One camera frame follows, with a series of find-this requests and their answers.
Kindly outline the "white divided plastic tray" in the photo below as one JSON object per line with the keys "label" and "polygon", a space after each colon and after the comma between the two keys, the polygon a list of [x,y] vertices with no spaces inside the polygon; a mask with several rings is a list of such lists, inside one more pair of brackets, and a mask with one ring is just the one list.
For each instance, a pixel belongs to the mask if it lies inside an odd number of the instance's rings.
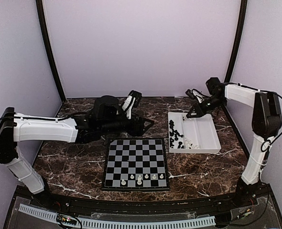
{"label": "white divided plastic tray", "polygon": [[169,152],[218,154],[221,145],[212,116],[187,118],[186,113],[168,113]]}

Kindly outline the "black and grey chessboard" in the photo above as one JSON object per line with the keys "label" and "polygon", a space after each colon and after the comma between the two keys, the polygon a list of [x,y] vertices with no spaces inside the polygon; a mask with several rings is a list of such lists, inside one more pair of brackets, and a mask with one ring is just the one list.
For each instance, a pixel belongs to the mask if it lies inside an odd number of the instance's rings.
{"label": "black and grey chessboard", "polygon": [[[142,184],[137,184],[138,176]],[[108,141],[102,190],[168,191],[168,167],[163,138],[118,138]]]}

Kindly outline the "white king chess piece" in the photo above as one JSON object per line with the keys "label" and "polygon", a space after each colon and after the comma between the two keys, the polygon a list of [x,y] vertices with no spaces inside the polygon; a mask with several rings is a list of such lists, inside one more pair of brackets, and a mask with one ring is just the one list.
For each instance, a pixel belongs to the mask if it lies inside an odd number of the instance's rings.
{"label": "white king chess piece", "polygon": [[137,184],[140,186],[142,184],[142,176],[139,175],[137,178]]}

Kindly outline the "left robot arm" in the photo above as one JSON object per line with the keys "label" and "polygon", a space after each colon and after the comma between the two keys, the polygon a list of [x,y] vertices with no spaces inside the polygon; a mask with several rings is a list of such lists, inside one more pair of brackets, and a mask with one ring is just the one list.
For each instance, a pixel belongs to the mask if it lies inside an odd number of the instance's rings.
{"label": "left robot arm", "polygon": [[64,118],[38,117],[16,113],[13,107],[5,109],[0,118],[0,164],[4,164],[45,208],[52,208],[55,196],[18,147],[22,141],[62,141],[87,144],[104,135],[126,132],[142,136],[154,121],[138,114],[128,117],[116,114],[111,119],[95,119],[90,113],[73,114]]}

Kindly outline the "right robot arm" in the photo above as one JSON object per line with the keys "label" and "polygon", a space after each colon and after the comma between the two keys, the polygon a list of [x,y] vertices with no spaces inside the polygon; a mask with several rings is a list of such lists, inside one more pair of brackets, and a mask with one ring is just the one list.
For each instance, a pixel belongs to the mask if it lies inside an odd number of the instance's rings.
{"label": "right robot arm", "polygon": [[282,126],[282,113],[278,94],[251,88],[240,83],[222,83],[211,77],[206,81],[208,96],[198,100],[186,115],[200,118],[215,108],[232,100],[252,108],[253,144],[249,160],[241,175],[246,185],[254,185],[260,180],[267,164],[270,148]]}

